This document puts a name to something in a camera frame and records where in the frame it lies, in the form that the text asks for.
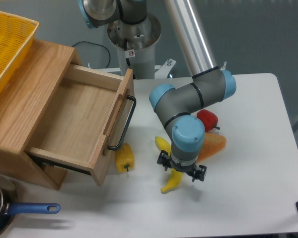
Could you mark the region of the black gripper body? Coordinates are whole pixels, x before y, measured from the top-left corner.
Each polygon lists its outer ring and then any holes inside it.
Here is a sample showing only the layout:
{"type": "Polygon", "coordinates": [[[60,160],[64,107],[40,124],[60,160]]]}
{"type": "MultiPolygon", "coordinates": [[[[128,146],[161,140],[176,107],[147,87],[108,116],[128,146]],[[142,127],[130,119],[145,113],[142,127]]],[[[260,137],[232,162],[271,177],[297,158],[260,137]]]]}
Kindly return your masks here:
{"type": "Polygon", "coordinates": [[[169,159],[170,166],[173,169],[186,174],[193,174],[196,171],[196,162],[197,157],[190,161],[181,161],[178,160],[176,157],[170,157],[169,159]]]}

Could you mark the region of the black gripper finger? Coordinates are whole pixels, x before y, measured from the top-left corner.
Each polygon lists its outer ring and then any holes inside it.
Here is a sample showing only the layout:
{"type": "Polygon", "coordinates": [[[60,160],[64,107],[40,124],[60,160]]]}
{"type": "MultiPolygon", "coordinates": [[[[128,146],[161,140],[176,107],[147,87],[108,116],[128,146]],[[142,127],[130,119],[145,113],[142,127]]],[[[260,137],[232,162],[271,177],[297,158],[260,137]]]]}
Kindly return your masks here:
{"type": "Polygon", "coordinates": [[[157,159],[157,164],[163,166],[165,171],[171,168],[170,156],[168,152],[161,150],[157,159]]]}
{"type": "Polygon", "coordinates": [[[204,165],[194,166],[189,172],[189,176],[192,178],[192,182],[199,180],[204,181],[207,173],[207,167],[204,165]]]}

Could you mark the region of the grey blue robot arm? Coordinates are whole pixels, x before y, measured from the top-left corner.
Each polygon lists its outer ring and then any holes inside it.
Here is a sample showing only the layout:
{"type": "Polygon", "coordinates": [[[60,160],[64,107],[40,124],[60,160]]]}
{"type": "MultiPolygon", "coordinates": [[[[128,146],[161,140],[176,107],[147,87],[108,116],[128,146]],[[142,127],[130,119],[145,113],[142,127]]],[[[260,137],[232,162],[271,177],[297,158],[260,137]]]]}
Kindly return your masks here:
{"type": "MultiPolygon", "coordinates": [[[[232,74],[216,63],[196,5],[192,0],[167,0],[192,82],[180,88],[162,84],[149,101],[171,139],[170,152],[161,151],[157,163],[203,181],[205,166],[196,162],[205,141],[205,126],[193,113],[231,97],[236,91],[232,74]]],[[[158,19],[148,13],[144,0],[80,0],[89,28],[107,25],[121,73],[132,70],[134,79],[154,77],[154,47],[161,36],[158,19]]]]}

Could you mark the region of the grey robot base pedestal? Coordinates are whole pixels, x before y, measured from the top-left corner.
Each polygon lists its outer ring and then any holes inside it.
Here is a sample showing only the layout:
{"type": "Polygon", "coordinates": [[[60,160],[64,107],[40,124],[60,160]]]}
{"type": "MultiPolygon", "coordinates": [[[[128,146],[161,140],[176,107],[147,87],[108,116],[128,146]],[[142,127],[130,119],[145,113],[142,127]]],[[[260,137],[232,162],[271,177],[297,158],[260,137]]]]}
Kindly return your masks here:
{"type": "Polygon", "coordinates": [[[131,69],[135,79],[164,79],[170,76],[176,60],[167,59],[155,64],[155,46],[161,36],[158,19],[148,13],[143,22],[135,25],[117,20],[108,25],[109,40],[117,49],[121,74],[131,69]]]}

